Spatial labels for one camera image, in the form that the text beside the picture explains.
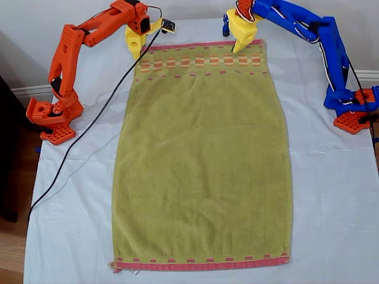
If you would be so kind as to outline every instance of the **green towel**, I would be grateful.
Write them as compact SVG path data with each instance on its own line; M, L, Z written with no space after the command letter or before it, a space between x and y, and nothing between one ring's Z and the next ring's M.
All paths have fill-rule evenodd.
M134 74L113 184L114 266L288 263L291 169L264 42L156 47Z

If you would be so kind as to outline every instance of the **baseboard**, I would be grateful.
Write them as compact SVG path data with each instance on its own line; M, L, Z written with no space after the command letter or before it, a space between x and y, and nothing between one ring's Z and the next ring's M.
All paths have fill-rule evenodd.
M379 85L379 71L375 70L357 70L359 81L363 88L371 88Z
M28 107L30 98L45 102L51 102L53 99L52 87L50 85L15 88L11 90L24 107Z
M356 74L362 83L363 88L371 88L379 85L379 71L375 70L357 70ZM51 102L53 99L52 87L50 85L32 86L26 88L12 89L18 100L27 107L30 98L38 101Z

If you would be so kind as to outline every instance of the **table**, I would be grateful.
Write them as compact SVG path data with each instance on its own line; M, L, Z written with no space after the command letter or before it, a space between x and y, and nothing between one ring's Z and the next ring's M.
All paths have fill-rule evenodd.
M162 34L156 44L226 40L222 25L222 19L177 21L176 34ZM350 135L333 126L335 113L323 106L327 79L317 45L268 21L258 27L256 38L267 43L269 69L288 124L294 192L291 263L213 272L143 271L137 276L108 270L113 260L113 167L129 76L103 116L72 149L57 184L34 210L25 283L378 282L379 178L370 133ZM133 62L123 32L81 51L75 88L84 112L72 123L78 133L94 119ZM58 147L43 143L33 200L50 185L70 142Z

